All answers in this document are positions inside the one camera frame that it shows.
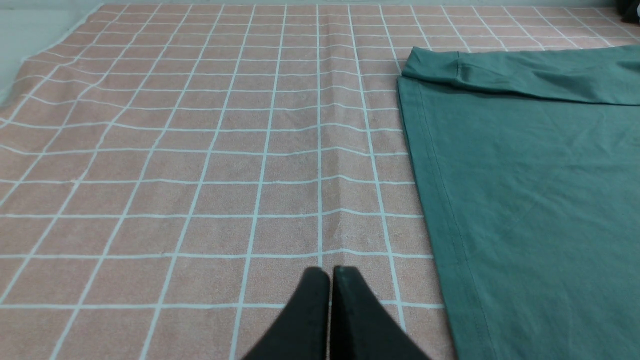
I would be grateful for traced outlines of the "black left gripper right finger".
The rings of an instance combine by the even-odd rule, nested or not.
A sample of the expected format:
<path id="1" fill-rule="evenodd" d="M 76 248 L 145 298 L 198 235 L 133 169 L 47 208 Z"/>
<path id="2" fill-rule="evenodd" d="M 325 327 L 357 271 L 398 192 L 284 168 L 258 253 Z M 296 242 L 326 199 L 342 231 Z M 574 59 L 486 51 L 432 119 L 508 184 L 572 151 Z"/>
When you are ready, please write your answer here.
<path id="1" fill-rule="evenodd" d="M 372 292 L 358 268 L 335 266 L 330 316 L 332 360 L 427 360 Z"/>

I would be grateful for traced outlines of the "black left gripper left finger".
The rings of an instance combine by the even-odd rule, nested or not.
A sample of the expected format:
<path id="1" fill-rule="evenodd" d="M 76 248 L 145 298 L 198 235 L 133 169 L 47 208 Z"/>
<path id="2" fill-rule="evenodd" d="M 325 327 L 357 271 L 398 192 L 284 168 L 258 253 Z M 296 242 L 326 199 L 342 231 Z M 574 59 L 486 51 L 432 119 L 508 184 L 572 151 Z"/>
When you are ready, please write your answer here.
<path id="1" fill-rule="evenodd" d="M 329 294 L 329 276 L 321 268 L 306 268 L 285 307 L 243 359 L 324 360 Z"/>

